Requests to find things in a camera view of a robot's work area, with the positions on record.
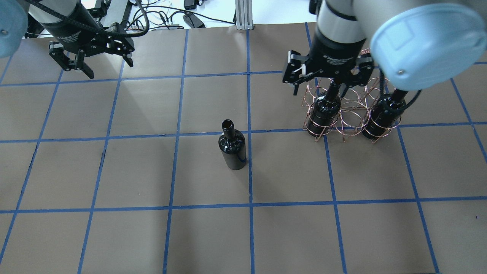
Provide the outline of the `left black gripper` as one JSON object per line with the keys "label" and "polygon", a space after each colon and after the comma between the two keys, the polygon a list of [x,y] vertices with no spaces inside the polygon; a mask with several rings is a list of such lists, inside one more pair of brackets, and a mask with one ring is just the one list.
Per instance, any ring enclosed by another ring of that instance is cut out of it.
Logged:
{"label": "left black gripper", "polygon": [[[134,67],[133,37],[124,29],[125,23],[98,21],[82,4],[44,4],[40,9],[40,24],[57,42],[49,43],[49,54],[64,71],[82,71],[94,79],[93,70],[84,57],[95,54],[115,54]],[[74,53],[71,60],[64,51]]]}

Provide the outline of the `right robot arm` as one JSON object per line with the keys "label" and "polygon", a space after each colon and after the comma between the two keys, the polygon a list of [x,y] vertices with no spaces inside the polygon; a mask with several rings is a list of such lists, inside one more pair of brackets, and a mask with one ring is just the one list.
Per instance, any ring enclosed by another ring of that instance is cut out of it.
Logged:
{"label": "right robot arm", "polygon": [[316,14],[310,51],[289,51],[282,82],[313,78],[356,86],[350,72],[372,58],[405,91],[430,88],[461,74],[486,51],[485,0],[312,0]]}

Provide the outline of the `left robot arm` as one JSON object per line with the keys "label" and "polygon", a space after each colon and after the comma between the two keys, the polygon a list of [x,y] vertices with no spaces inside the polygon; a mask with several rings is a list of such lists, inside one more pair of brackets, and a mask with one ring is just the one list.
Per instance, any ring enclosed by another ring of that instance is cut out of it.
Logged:
{"label": "left robot arm", "polygon": [[133,38],[147,31],[127,33],[120,23],[105,27],[80,0],[2,0],[1,58],[12,56],[20,47],[29,26],[29,17],[54,37],[48,45],[49,56],[64,71],[82,71],[94,78],[85,58],[107,53],[123,57],[133,67]]}

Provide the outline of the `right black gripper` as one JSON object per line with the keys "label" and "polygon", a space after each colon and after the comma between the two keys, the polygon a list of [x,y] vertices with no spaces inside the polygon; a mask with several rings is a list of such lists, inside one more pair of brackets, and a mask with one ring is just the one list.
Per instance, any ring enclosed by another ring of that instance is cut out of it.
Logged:
{"label": "right black gripper", "polygon": [[314,78],[336,78],[339,98],[357,85],[365,85],[375,67],[371,53],[360,54],[365,39],[341,43],[325,37],[316,30],[310,51],[306,55],[290,50],[282,70],[282,82],[293,87],[293,95],[302,83]]}

